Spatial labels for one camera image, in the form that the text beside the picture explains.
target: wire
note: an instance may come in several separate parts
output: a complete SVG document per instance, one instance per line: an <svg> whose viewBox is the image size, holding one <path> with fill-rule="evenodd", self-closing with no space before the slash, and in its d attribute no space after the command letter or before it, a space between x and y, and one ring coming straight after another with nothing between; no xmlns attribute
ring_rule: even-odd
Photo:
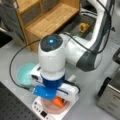
<svg viewBox="0 0 120 120"><path fill-rule="evenodd" d="M23 87L23 86L18 85L18 84L15 82L15 80L13 79L12 73L11 73L12 63L13 63L15 57L16 57L23 49L25 49L25 48L28 47L29 45L34 44L34 43L39 42L39 41L40 41L40 40L36 40L36 41L31 42L31 43L25 45L24 47L22 47L22 48L13 56L13 58L12 58L12 60L11 60L11 62L10 62L10 66L9 66L9 75L10 75L10 78L11 78L12 82L13 82L16 86L18 86L19 88L23 88L23 89L28 90L28 91L29 91L30 88L28 88L28 87Z"/></svg>
<svg viewBox="0 0 120 120"><path fill-rule="evenodd" d="M107 8L106 8L99 0L96 0L96 1L105 9L105 12L107 13L107 15L108 15L108 17L109 17L109 22L110 22L110 26L109 26L108 29L111 29L112 19L111 19L111 15L110 15L109 11L107 10ZM81 43L79 43L79 42L78 42L74 37L72 37L70 34L67 34L67 33L64 33L64 34L68 35L68 36L69 36L70 38L72 38L77 44L79 44L81 47L83 47L84 49L86 49L88 52L90 52L90 53L92 53L92 54L100 54L100 53L103 52L103 50L105 49L105 47L106 47L106 45L107 45L107 43L108 43L108 37L109 37L109 34L110 34L110 30L108 31L108 35L107 35L107 37L106 37L106 41L105 41L105 44L104 44L103 48L102 48L100 51L98 51L98 52L93 51L93 50L91 50L91 49L88 49L87 47L85 47L84 45L82 45Z"/></svg>

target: wooden shelf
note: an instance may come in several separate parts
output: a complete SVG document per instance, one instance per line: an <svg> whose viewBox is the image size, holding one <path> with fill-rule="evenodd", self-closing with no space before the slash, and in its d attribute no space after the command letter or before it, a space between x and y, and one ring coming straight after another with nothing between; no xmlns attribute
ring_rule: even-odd
<svg viewBox="0 0 120 120"><path fill-rule="evenodd" d="M19 14L22 14L40 1L39 0L17 0L17 2L19 5L18 12Z"/></svg>
<svg viewBox="0 0 120 120"><path fill-rule="evenodd" d="M57 31L62 25L78 13L78 11L79 10L76 8L59 3L49 12L27 26L26 30L39 38L43 38L44 36Z"/></svg>

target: white table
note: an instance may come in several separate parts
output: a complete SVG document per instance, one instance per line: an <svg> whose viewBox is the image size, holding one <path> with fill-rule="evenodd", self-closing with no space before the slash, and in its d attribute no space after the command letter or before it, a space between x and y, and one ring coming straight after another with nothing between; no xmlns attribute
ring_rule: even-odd
<svg viewBox="0 0 120 120"><path fill-rule="evenodd" d="M107 76L111 76L116 71L118 65L112 62L112 56L119 46L109 42L103 59L97 70L84 73L74 66L66 65L66 78L72 74L77 77L77 84L81 88L80 98L74 107L69 111L64 120L115 120L111 115L97 107L97 93ZM36 98L32 93L18 88L14 85L9 77L9 63L13 55L20 49L19 45L10 42L0 49L0 81L20 99L30 110L31 105ZM24 50L19 54L13 63L13 77L16 78L16 73L21 65L26 63L38 63L37 55Z"/></svg>

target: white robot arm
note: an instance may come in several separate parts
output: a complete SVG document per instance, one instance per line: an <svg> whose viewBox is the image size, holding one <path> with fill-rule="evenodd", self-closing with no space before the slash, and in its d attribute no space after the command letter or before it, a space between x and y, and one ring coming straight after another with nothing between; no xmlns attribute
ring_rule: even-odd
<svg viewBox="0 0 120 120"><path fill-rule="evenodd" d="M108 39L111 14L114 0L88 0L97 10L97 20L91 40L69 34L53 34L44 37L39 45L39 63L41 84L50 89L56 89L57 95L70 100L69 94L75 97L79 92L77 86L63 84L65 80L66 61L83 71L92 71L98 67L102 58L102 51Z"/></svg>

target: white device base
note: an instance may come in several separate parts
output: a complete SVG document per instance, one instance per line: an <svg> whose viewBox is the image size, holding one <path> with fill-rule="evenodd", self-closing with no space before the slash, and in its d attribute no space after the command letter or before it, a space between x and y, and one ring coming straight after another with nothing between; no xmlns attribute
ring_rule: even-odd
<svg viewBox="0 0 120 120"><path fill-rule="evenodd" d="M47 113L42 107L41 97L37 97L32 104L32 109L34 113L38 116L38 118L40 118L41 120L62 120L69 112L69 110L73 107L73 105L77 102L77 100L74 103L71 102L69 107L61 114L50 114Z"/></svg>

